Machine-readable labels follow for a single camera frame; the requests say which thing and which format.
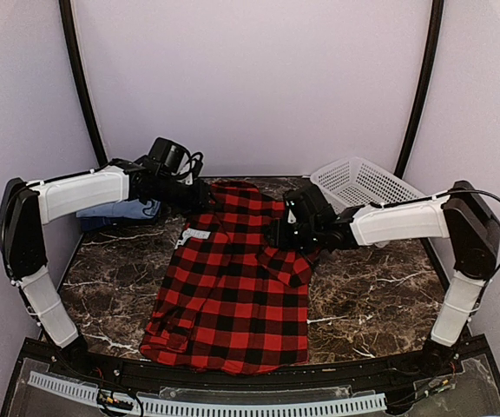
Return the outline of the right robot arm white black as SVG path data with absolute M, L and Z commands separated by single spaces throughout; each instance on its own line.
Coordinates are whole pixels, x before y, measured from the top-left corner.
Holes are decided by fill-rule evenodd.
M 382 242 L 441 238 L 451 243 L 453 276 L 437 319 L 416 356 L 424 377 L 447 367 L 485 289 L 500 270 L 500 221 L 488 199 L 500 197 L 467 181 L 407 202 L 368 203 L 336 213 L 319 187 L 286 193 L 284 213 L 265 228 L 268 244 L 309 254 L 315 249 L 350 250 Z

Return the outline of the red black plaid shirt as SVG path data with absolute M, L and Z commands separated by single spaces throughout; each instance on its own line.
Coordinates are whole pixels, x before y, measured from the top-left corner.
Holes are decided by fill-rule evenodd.
M 215 182 L 213 211 L 188 217 L 143 335 L 163 365 L 264 374 L 308 360 L 308 286 L 318 258 L 270 246 L 284 203 L 249 182 Z

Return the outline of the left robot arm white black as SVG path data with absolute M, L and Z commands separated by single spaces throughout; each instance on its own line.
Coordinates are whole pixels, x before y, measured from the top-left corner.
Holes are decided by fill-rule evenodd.
M 115 158 L 101 168 L 47 181 L 17 177 L 0 204 L 0 252 L 6 275 L 18 287 L 30 315 L 62 351 L 60 362 L 77 379 L 95 371 L 94 358 L 70 319 L 49 276 L 43 228 L 66 215 L 105 203 L 156 200 L 192 213 L 210 208 L 210 187 L 199 177 L 203 154 L 158 137 L 131 162 Z

